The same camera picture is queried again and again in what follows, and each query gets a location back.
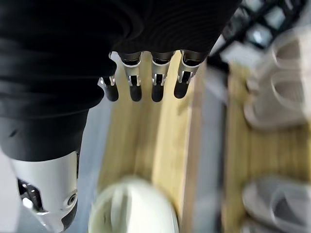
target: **slipper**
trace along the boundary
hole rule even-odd
[[[105,189],[88,222],[89,233],[178,233],[167,198],[143,179],[129,177]]]
[[[274,130],[304,124],[311,117],[311,80],[294,71],[279,72],[262,92],[244,106],[255,129]]]
[[[295,28],[281,34],[255,68],[252,77],[247,80],[248,89],[260,92],[269,84],[270,78],[279,71],[308,72],[311,59],[310,41],[310,27]]]
[[[243,223],[241,233],[281,233],[281,231],[272,230],[256,222],[247,221]]]
[[[311,186],[281,177],[254,181],[243,191],[246,211],[286,233],[311,232]]]

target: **wooden floor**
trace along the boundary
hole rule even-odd
[[[249,98],[245,80],[249,70],[233,66],[229,77],[227,109],[225,198],[222,224],[225,233],[239,233],[246,217],[242,189],[252,179],[280,174],[302,181],[311,180],[310,126],[261,133],[249,128],[243,104]]]
[[[106,146],[98,192],[125,175],[139,175],[167,195],[176,208],[181,232],[189,232],[200,148],[202,85],[197,75],[183,99],[174,97],[180,57],[176,52],[171,60],[159,103],[151,100],[151,55],[142,56],[140,102],[130,99],[124,70],[116,59],[120,97],[113,106],[107,141],[103,142]]]

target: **metal joint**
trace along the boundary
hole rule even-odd
[[[135,65],[129,65],[125,62],[122,62],[124,65],[125,74],[130,86],[140,86],[140,77],[139,77],[139,65],[140,65],[140,57]]]
[[[104,79],[103,77],[100,77],[100,83],[104,86],[107,87],[109,86],[114,86],[116,84],[115,76],[109,76],[109,79]]]
[[[164,64],[158,64],[154,60],[152,60],[152,84],[153,85],[160,84],[161,86],[164,86],[169,67],[170,67],[170,61],[167,61],[167,63],[164,63]],[[157,75],[162,75],[161,83],[159,83]]]
[[[185,62],[184,62],[185,53],[183,51],[182,51],[181,55],[182,56],[181,56],[180,63],[179,63],[177,80],[179,83],[182,83],[184,75],[187,74],[188,77],[187,77],[186,83],[189,84],[191,79],[195,75],[196,71],[198,70],[201,63],[194,65],[194,66],[189,66],[189,65],[185,64]]]

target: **robotic arm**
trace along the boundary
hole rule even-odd
[[[119,97],[116,51],[130,97],[141,99],[140,55],[150,51],[161,101],[182,50],[174,95],[183,98],[240,0],[0,0],[0,144],[23,205],[52,232],[77,210],[77,150],[89,108]],[[97,85],[101,78],[104,92]]]

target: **gray slipper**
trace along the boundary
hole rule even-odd
[[[243,203],[255,219],[287,233],[311,233],[311,186],[280,177],[250,183]]]
[[[277,230],[272,230],[256,222],[247,221],[242,225],[241,233],[281,233],[281,232]]]

